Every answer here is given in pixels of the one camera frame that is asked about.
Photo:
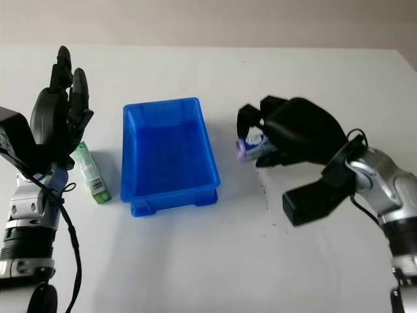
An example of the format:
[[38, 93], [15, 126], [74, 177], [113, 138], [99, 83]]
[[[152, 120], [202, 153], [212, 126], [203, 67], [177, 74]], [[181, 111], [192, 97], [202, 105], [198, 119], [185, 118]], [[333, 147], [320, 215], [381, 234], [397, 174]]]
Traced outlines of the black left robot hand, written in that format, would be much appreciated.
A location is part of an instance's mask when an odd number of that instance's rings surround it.
[[69, 171], [70, 155], [81, 142], [94, 112], [89, 109], [89, 88], [82, 68], [72, 70], [67, 47], [61, 46], [51, 71], [50, 86], [44, 88], [33, 108], [30, 128], [48, 162]]

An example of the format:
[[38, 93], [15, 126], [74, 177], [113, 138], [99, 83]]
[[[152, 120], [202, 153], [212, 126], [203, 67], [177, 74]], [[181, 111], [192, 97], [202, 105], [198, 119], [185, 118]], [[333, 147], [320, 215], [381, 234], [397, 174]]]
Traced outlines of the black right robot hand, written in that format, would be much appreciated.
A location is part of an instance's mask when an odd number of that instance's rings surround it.
[[289, 166], [302, 162], [326, 165], [347, 143], [336, 119], [305, 98], [268, 95], [260, 108], [241, 107], [237, 115], [237, 137], [245, 139], [257, 127], [276, 148], [257, 159], [258, 168]]

